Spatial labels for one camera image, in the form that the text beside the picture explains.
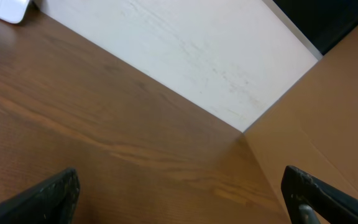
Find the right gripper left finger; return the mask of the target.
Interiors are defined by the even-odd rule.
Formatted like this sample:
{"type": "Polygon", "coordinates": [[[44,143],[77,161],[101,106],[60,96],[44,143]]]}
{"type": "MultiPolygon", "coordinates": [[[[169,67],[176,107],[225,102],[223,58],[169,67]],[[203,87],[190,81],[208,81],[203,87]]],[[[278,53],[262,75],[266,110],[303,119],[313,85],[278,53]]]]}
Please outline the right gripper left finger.
{"type": "Polygon", "coordinates": [[[78,174],[67,168],[1,202],[0,223],[71,223],[79,194],[78,174]]]}

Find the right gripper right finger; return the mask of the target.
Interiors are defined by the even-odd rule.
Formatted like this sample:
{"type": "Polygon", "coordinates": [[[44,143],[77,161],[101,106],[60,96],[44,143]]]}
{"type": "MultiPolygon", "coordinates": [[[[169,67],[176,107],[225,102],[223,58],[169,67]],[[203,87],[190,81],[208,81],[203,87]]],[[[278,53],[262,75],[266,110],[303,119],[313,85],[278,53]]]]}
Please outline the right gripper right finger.
{"type": "Polygon", "coordinates": [[[281,191],[292,223],[358,223],[358,199],[295,166],[286,166],[281,191]]]}

